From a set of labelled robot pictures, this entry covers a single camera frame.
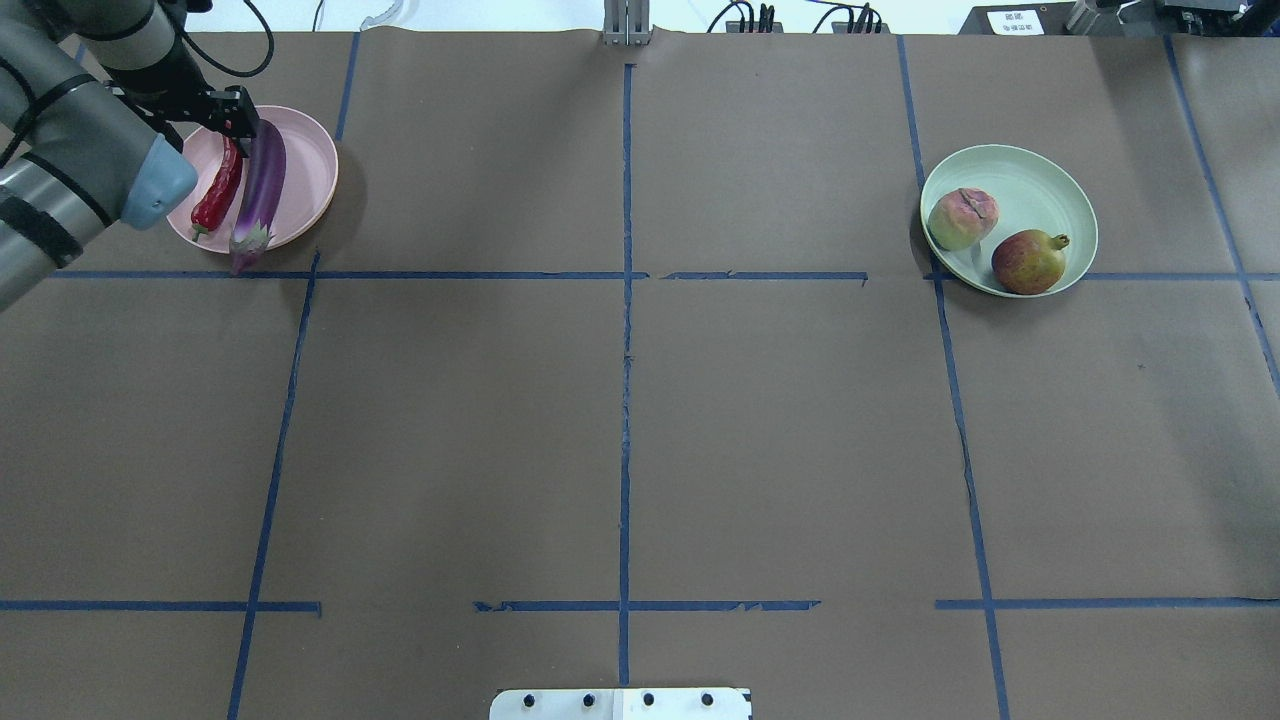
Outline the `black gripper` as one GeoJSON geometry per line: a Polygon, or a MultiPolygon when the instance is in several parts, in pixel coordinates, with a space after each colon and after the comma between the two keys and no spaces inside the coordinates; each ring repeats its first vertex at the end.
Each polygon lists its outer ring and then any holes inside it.
{"type": "Polygon", "coordinates": [[[177,151],[184,149],[184,140],[174,129],[175,122],[195,123],[237,141],[259,137],[260,117],[250,91],[230,86],[215,92],[191,60],[138,69],[105,67],[105,72],[111,95],[177,151]]]}

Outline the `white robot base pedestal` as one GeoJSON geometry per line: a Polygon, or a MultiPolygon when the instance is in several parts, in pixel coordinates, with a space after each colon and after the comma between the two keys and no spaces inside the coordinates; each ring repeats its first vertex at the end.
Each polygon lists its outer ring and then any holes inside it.
{"type": "Polygon", "coordinates": [[[751,692],[732,687],[508,689],[489,719],[754,719],[751,692]]]}

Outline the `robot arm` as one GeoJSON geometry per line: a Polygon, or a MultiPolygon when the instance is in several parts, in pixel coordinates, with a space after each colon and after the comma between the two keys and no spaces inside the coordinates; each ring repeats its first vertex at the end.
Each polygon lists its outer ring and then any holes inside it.
{"type": "Polygon", "coordinates": [[[10,307],[116,223],[147,229],[195,190],[173,129],[196,123],[247,152],[247,88],[215,90],[186,19],[209,1],[1,5],[1,302],[10,307]]]}

